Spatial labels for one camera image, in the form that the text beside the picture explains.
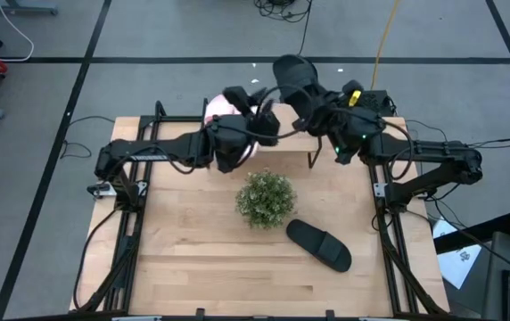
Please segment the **white cable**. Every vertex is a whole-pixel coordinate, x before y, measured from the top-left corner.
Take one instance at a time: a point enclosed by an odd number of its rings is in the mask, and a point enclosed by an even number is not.
[[[2,15],[4,16],[7,23],[9,23],[15,29],[15,31],[17,31],[22,37],[24,37],[31,44],[31,51],[29,51],[29,54],[27,55],[27,57],[20,58],[20,59],[0,59],[0,60],[2,62],[26,62],[26,61],[28,61],[29,58],[31,58],[33,51],[35,50],[35,44],[33,44],[33,41],[31,41],[31,39],[29,39],[29,37],[25,36],[23,34],[23,32],[21,32],[21,30],[17,29],[17,27],[15,27],[15,25],[13,25],[13,23],[9,20],[9,18],[7,18],[7,15],[5,15],[4,8],[2,7],[1,4],[0,4],[0,12],[2,12]]]

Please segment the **white paper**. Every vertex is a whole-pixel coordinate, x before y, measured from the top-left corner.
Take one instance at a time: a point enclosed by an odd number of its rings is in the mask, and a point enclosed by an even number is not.
[[[455,231],[456,229],[448,222],[440,220],[433,227],[433,238],[447,235]],[[441,275],[457,289],[461,289],[461,285],[463,285],[463,282],[467,278],[480,251],[481,246],[475,244],[457,251],[438,255],[437,259],[440,263]]]

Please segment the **wooden tabletop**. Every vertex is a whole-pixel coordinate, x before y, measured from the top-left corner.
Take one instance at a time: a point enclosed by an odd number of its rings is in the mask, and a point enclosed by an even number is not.
[[[135,139],[138,120],[117,118],[112,139]],[[403,119],[388,120],[405,127]],[[198,126],[162,123],[159,137],[174,138]],[[387,132],[401,135],[392,128]],[[197,308],[205,308],[210,316],[321,317],[327,309],[334,309],[337,317],[391,315],[380,238],[370,226],[374,203],[367,166],[358,157],[347,166],[335,163],[325,139],[317,164],[309,169],[303,151],[316,150],[311,145],[316,139],[294,139],[308,146],[294,148],[302,144],[282,142],[282,152],[258,152],[225,175],[212,167],[183,176],[168,163],[154,163],[130,314],[194,315]],[[396,173],[403,165],[396,164]],[[338,273],[318,262],[286,236],[284,227],[250,229],[234,211],[235,194],[247,174],[264,169],[284,174],[292,182],[298,195],[292,218],[326,230],[346,244],[353,258],[348,272]],[[413,166],[405,180],[415,175]],[[112,206],[111,198],[96,202],[91,230]],[[409,208],[425,215],[421,201],[412,201]],[[119,218],[117,214],[107,222],[88,247],[78,289],[81,302],[111,268]],[[402,225],[413,273],[448,310],[427,222],[406,213]],[[407,311],[397,269],[396,275],[401,307]]]

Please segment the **green plant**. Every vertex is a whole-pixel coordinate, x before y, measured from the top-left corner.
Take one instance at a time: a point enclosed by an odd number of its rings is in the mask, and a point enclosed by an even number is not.
[[[293,212],[297,198],[289,180],[266,170],[249,173],[246,181],[247,185],[235,196],[237,211],[251,227],[281,226],[283,219]]]

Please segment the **black slide sandal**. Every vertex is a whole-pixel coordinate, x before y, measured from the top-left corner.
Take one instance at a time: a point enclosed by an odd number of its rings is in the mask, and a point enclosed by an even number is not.
[[[352,263],[350,251],[330,233],[294,219],[287,226],[287,235],[329,268],[338,272],[349,270]]]

